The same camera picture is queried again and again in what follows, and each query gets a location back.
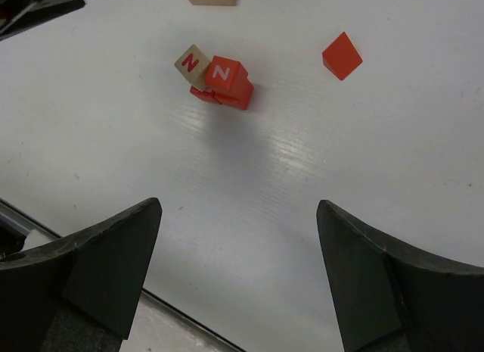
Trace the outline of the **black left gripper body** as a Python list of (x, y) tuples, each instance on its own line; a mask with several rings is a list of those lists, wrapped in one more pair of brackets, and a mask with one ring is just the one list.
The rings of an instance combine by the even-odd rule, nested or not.
[(1, 40), (84, 6), (85, 0), (1, 0)]

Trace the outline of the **red cube white letter N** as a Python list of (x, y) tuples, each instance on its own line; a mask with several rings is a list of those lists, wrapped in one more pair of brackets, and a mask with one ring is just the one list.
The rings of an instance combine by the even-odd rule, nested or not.
[(214, 56), (206, 73), (206, 86), (214, 92), (235, 94), (241, 83), (248, 79), (247, 69), (240, 61)]

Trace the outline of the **natural wood cube red N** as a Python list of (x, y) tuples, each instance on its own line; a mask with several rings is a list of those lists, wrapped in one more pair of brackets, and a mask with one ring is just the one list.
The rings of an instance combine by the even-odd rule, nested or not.
[(210, 64), (211, 60), (196, 45), (191, 45), (175, 62), (175, 68), (193, 87), (205, 91)]

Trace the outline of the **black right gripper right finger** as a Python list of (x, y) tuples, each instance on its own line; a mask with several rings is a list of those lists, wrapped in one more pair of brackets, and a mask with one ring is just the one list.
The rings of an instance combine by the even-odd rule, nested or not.
[(328, 200), (318, 235), (345, 351), (481, 351), (483, 269), (416, 248)]

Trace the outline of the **plain red wood block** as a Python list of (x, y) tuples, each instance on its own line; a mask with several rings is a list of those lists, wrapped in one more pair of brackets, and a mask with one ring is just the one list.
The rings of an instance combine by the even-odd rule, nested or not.
[(342, 32), (323, 50), (322, 62), (337, 79), (343, 81), (363, 60), (346, 32)]

